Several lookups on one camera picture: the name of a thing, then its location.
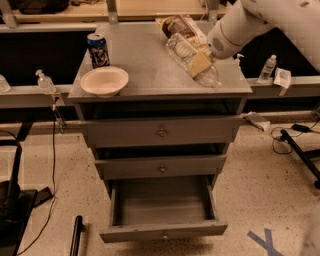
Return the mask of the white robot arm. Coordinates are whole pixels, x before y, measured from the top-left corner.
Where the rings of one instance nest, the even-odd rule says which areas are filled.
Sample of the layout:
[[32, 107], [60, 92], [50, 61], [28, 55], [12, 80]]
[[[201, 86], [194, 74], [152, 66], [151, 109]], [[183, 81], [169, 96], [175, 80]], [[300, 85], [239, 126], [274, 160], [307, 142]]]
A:
[[223, 60], [238, 53], [246, 76], [259, 75], [274, 54], [295, 76], [320, 72], [319, 0], [235, 0], [208, 31], [204, 54]]

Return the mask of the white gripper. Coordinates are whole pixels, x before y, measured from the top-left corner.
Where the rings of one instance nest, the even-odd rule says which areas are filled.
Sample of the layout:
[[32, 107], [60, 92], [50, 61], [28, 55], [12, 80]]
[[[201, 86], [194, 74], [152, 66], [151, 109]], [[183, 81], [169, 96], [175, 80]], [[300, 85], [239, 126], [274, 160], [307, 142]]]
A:
[[211, 52], [217, 59], [226, 59], [248, 43], [248, 20], [244, 9], [231, 9], [224, 15], [207, 35], [207, 45], [200, 45], [199, 51], [187, 65], [187, 73], [195, 78], [212, 66], [207, 56]]

